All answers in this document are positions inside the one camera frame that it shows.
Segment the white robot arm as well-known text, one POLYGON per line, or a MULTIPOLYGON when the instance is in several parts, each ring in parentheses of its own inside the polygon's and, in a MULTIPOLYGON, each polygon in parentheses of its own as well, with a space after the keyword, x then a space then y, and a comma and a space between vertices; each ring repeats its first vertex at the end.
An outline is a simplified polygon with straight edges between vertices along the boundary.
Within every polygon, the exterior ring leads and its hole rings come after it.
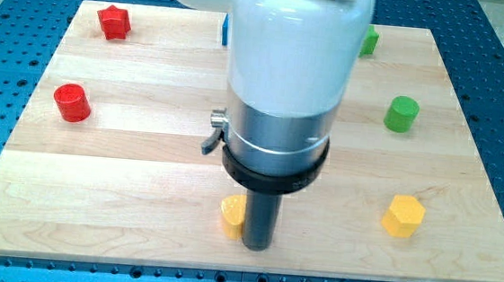
POLYGON ((178 0, 230 17, 225 143, 247 169, 308 170, 329 139, 376 0, 178 0))

